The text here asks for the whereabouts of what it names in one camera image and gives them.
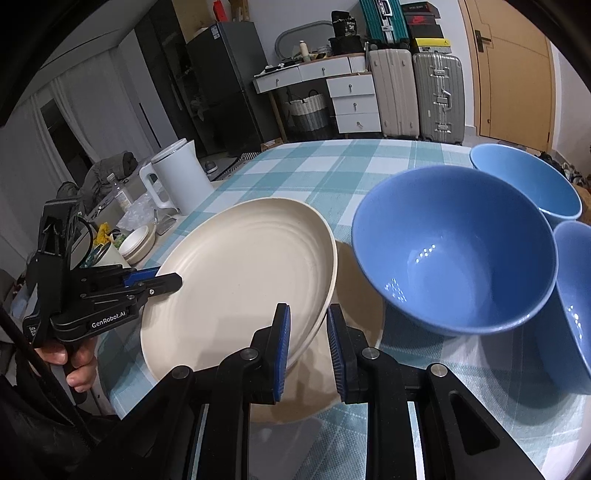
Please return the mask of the left hand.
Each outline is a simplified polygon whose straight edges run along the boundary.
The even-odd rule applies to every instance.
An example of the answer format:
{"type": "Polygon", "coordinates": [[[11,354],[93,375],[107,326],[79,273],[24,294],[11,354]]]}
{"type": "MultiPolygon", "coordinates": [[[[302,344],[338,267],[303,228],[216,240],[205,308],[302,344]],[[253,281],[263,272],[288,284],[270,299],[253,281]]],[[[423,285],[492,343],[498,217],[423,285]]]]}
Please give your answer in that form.
{"type": "Polygon", "coordinates": [[[66,382],[78,393],[83,393],[91,389],[97,376],[97,340],[97,337],[85,339],[72,354],[56,342],[46,343],[35,351],[48,364],[70,365],[73,370],[67,374],[66,382]]]}

